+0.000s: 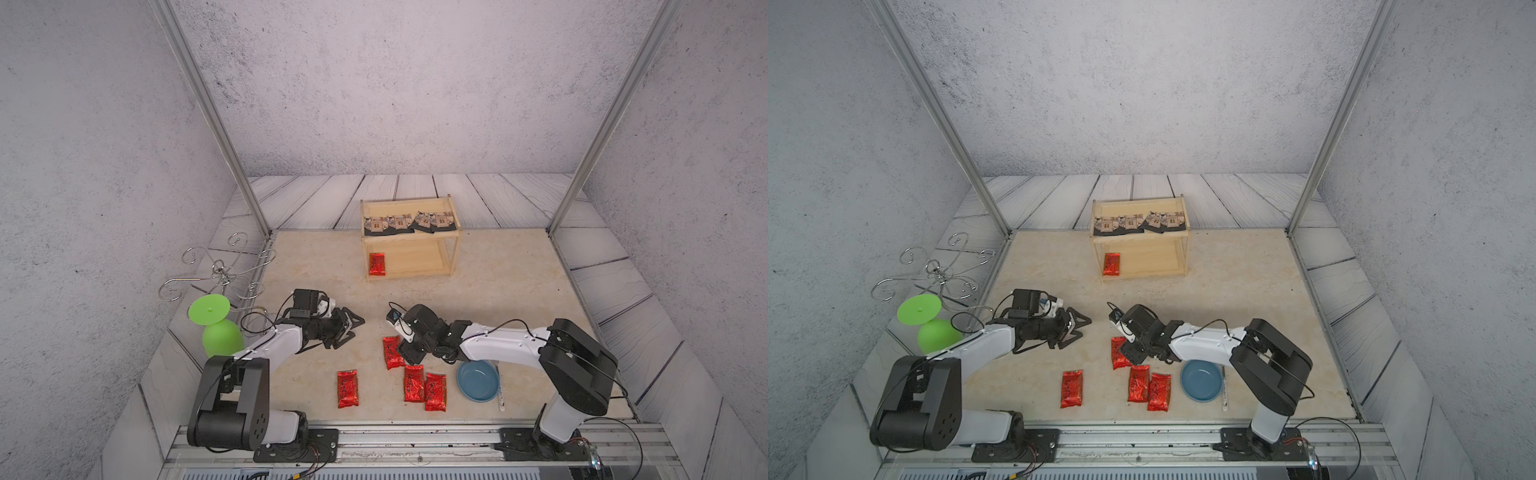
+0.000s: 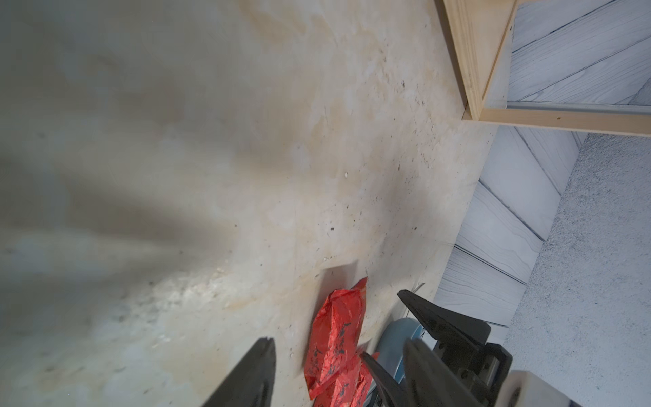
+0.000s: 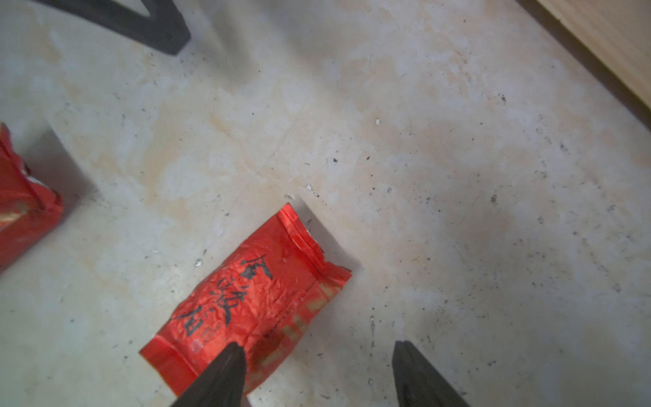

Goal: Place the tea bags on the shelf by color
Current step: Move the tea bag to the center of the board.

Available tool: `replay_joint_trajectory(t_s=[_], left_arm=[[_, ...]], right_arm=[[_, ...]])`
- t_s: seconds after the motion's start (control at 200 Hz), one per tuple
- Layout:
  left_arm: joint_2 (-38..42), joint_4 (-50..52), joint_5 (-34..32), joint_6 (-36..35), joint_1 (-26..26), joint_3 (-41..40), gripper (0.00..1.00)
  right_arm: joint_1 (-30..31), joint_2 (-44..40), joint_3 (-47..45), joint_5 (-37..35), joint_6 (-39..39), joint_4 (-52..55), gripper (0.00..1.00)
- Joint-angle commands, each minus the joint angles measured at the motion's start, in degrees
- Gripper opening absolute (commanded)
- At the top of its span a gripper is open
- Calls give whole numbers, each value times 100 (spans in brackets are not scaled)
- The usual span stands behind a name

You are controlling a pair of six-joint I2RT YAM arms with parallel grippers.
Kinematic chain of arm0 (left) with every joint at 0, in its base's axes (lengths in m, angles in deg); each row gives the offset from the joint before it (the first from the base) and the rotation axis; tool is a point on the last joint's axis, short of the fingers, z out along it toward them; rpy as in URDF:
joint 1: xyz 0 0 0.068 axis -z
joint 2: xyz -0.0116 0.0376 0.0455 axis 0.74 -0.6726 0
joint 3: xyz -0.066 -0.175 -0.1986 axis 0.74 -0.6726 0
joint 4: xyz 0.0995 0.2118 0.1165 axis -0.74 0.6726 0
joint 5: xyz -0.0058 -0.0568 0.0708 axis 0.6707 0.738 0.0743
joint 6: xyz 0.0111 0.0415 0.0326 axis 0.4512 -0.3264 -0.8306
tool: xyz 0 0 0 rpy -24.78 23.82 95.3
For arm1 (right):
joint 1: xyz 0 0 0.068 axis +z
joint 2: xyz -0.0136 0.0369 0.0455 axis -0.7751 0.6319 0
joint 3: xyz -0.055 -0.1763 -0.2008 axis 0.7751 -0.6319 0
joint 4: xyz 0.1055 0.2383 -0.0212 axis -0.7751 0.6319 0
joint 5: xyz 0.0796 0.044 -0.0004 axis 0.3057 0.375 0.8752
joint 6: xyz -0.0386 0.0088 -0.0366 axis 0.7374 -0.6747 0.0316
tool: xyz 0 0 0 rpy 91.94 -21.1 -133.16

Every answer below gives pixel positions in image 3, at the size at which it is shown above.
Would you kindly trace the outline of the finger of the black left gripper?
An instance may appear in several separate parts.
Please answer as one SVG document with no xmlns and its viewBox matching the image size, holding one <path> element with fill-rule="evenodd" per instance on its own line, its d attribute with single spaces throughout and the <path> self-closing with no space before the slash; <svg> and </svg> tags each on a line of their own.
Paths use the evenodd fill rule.
<svg viewBox="0 0 651 407">
<path fill-rule="evenodd" d="M 163 54 L 175 56 L 192 36 L 172 0 L 151 0 L 142 4 L 147 15 L 140 15 L 110 0 L 37 0 L 40 4 L 100 25 Z"/>
</svg>

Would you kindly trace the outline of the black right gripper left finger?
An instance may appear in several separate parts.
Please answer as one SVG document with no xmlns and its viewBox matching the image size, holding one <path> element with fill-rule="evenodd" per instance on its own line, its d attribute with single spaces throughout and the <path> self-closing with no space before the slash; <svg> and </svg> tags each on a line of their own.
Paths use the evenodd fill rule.
<svg viewBox="0 0 651 407">
<path fill-rule="evenodd" d="M 240 407 L 247 361 L 244 348 L 228 344 L 172 407 Z"/>
</svg>

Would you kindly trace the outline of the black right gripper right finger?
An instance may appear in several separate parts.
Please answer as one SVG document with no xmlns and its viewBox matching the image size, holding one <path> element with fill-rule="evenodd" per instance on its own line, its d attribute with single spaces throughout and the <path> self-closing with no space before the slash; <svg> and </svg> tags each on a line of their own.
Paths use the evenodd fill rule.
<svg viewBox="0 0 651 407">
<path fill-rule="evenodd" d="M 392 357 L 400 407 L 469 407 L 410 341 L 397 341 Z"/>
</svg>

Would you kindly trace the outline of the red tea bag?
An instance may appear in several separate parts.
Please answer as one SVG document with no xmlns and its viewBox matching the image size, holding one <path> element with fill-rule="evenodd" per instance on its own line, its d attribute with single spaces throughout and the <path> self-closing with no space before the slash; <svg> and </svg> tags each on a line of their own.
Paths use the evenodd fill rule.
<svg viewBox="0 0 651 407">
<path fill-rule="evenodd" d="M 1 125 L 1 270 L 56 227 L 63 215 L 61 196 L 32 176 Z"/>
<path fill-rule="evenodd" d="M 245 353 L 243 390 L 250 393 L 350 278 L 348 269 L 326 261 L 286 203 L 194 288 L 140 354 L 181 395 L 236 343 Z"/>
</svg>

